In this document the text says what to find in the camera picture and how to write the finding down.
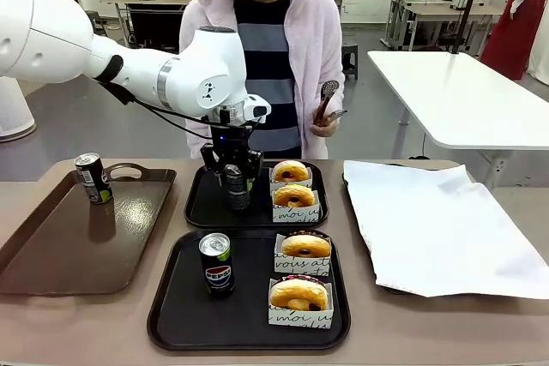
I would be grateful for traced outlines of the person's left hand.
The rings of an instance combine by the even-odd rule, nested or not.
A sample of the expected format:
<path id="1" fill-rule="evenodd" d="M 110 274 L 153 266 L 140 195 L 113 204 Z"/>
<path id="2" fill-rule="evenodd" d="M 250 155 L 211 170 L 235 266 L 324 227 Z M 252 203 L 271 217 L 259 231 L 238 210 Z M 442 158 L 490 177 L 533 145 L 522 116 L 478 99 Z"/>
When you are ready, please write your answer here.
<path id="1" fill-rule="evenodd" d="M 322 138 L 331 137 L 339 127 L 339 120 L 331 120 L 329 118 L 329 114 L 332 111 L 337 111 L 341 108 L 342 108 L 341 95 L 336 94 L 329 101 L 327 108 L 323 113 L 323 120 L 319 123 L 315 123 L 315 119 L 317 118 L 317 113 L 322 109 L 321 105 L 318 105 L 318 107 L 315 109 L 315 111 L 312 114 L 312 122 L 310 125 L 311 133 L 315 136 L 322 137 Z"/>

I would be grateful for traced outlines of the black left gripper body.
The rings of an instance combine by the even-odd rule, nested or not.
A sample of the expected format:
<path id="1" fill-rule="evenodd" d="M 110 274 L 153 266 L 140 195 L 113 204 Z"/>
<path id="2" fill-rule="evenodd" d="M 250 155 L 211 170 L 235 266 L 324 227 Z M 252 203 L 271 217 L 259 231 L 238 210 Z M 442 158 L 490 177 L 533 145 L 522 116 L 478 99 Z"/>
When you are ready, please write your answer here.
<path id="1" fill-rule="evenodd" d="M 219 159 L 247 159 L 252 126 L 212 126 L 214 152 Z"/>

